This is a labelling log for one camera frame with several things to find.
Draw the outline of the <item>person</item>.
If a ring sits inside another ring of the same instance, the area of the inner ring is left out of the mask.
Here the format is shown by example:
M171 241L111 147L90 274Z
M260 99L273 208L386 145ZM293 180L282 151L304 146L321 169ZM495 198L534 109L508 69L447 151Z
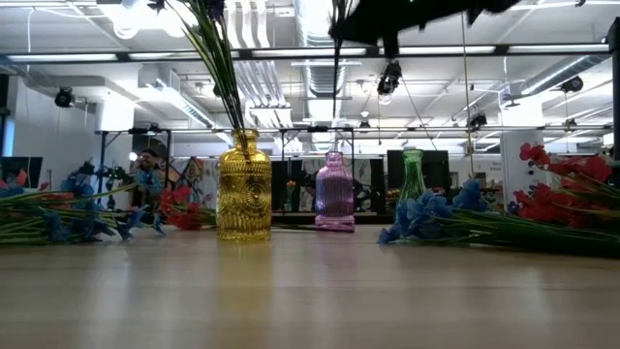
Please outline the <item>person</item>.
M130 170L131 179L136 184L130 191L131 206L158 209L164 191L162 175L158 153L151 148L143 150Z

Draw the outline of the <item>colourful patterned board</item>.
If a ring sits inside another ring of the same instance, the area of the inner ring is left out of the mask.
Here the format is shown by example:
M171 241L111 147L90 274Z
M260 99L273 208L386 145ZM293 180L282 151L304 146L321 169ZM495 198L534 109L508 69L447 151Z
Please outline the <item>colourful patterned board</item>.
M219 170L214 158L177 157L172 158L169 168L170 187L190 190L189 202L215 209L217 206Z

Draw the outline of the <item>pink ribbed glass vase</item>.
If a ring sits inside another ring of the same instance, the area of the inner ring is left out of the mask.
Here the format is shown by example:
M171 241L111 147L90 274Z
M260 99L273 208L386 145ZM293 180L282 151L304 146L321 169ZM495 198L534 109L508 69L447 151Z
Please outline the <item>pink ribbed glass vase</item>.
M315 225L320 230L355 231L354 179L344 164L344 155L330 151L316 175Z

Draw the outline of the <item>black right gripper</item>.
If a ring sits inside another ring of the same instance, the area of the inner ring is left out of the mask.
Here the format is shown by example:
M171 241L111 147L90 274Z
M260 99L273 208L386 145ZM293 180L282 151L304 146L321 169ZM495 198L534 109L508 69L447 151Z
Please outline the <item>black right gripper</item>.
M338 38L362 44L383 40L386 58L399 55L398 33L456 14L472 25L484 12L501 14L521 0L359 0L353 12L338 20Z

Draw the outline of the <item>green glass vase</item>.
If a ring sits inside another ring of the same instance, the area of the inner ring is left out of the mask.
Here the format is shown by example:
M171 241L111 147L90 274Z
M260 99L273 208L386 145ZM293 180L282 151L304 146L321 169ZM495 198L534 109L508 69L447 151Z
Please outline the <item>green glass vase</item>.
M400 195L396 203L397 209L400 209L401 205L409 199L416 200L426 191L422 173L422 156L422 150L408 149L403 151L404 172Z

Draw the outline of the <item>background black robot arms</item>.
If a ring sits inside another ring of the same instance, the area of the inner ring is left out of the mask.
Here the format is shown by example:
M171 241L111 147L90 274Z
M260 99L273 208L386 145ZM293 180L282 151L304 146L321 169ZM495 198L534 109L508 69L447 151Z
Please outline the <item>background black robot arms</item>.
M116 201L112 190L131 181L131 177L122 167L96 167L91 161L85 161L61 182L60 189L72 193L75 198L94 200L98 209L115 211Z

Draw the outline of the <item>yellow embossed glass vase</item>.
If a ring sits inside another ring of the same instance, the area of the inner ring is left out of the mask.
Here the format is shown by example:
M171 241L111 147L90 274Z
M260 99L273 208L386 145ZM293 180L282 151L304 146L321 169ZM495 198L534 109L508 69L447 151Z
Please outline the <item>yellow embossed glass vase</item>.
M219 157L218 238L231 241L269 240L272 218L271 160L258 149L259 133L256 130L239 129L232 135L233 148Z

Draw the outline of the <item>silver ventilation duct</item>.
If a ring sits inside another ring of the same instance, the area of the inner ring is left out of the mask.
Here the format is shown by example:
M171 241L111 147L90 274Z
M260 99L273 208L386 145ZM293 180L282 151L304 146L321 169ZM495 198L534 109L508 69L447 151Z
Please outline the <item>silver ventilation duct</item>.
M328 35L332 0L294 0L295 25L299 44L304 48L327 48L334 53ZM347 67L336 65L333 57L307 59L301 68L307 100L304 119L311 126L335 127L342 108Z

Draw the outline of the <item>black background monitor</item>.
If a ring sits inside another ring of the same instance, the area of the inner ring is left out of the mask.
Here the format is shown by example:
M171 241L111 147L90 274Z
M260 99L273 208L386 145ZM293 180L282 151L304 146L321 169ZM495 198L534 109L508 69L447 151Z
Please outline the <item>black background monitor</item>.
M404 150L387 152L387 188L393 192L398 190L397 201L403 181ZM446 191L450 188L449 156L444 150L423 150L422 173L426 191Z
M24 188L38 188L42 165L42 157L0 157L0 178Z

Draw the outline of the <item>white cabinet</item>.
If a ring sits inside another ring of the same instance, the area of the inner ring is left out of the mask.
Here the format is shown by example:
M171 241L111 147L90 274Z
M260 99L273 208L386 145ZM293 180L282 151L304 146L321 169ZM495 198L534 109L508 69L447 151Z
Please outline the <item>white cabinet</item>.
M539 170L535 165L530 166L528 160L520 158L521 147L526 143L531 146L542 145L543 132L540 130L509 131L501 135L500 150L505 210L507 210L509 202L516 202L514 192L522 190L524 193L528 193L531 186L548 183L546 172Z

